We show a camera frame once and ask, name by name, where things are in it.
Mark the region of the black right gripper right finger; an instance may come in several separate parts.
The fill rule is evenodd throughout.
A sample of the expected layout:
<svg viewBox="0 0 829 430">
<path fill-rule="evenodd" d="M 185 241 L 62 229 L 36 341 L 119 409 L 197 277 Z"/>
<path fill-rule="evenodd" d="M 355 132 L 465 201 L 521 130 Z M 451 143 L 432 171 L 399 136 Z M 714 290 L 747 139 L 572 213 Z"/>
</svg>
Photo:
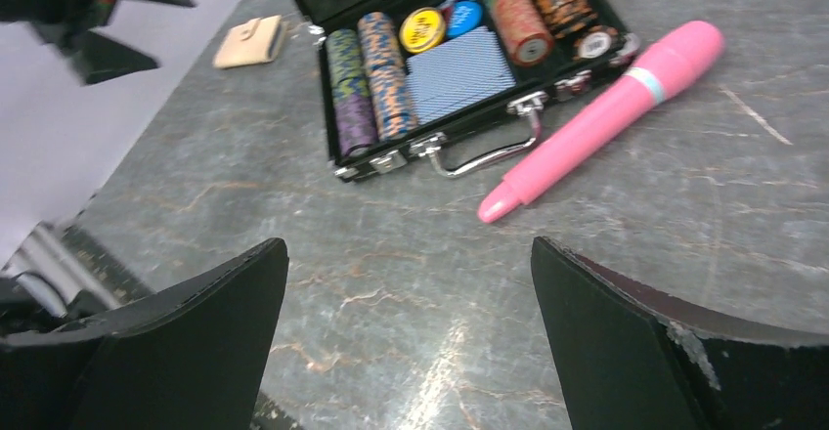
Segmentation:
<svg viewBox="0 0 829 430">
<path fill-rule="evenodd" d="M 533 283 L 576 429 L 824 429 L 828 338 L 733 317 L 545 237 Z"/>
</svg>

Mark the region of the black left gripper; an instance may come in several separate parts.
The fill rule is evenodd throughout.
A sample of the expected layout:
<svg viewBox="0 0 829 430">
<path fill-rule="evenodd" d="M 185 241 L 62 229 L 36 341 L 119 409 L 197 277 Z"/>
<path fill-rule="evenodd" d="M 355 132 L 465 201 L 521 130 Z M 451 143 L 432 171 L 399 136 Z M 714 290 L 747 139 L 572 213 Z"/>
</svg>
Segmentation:
<svg viewBox="0 0 829 430">
<path fill-rule="evenodd" d="M 142 0 L 194 8 L 194 0 Z M 159 68 L 154 57 L 89 31 L 109 23 L 116 0 L 1 0 L 1 21 L 26 22 L 61 49 L 84 85 Z"/>
</svg>

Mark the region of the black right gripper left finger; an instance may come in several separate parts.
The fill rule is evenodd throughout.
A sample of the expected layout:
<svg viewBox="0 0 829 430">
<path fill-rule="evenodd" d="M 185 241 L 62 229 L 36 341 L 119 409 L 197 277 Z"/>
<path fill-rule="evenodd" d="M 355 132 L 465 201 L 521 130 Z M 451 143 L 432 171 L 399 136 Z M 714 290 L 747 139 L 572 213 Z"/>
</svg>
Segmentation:
<svg viewBox="0 0 829 430">
<path fill-rule="evenodd" d="M 1 284 L 5 429 L 245 429 L 284 300 L 269 238 L 205 273 L 108 311 L 57 319 Z"/>
</svg>

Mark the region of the beige leather card holder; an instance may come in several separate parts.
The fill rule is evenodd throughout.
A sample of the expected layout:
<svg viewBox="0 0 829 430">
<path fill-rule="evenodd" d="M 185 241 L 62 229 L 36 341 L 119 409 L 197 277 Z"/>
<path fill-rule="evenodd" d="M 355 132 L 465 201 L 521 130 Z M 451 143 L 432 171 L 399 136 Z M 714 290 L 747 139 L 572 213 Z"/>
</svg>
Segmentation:
<svg viewBox="0 0 829 430">
<path fill-rule="evenodd" d="M 281 15 L 251 19 L 230 28 L 212 64 L 228 69 L 272 62 L 284 43 L 286 21 Z"/>
</svg>

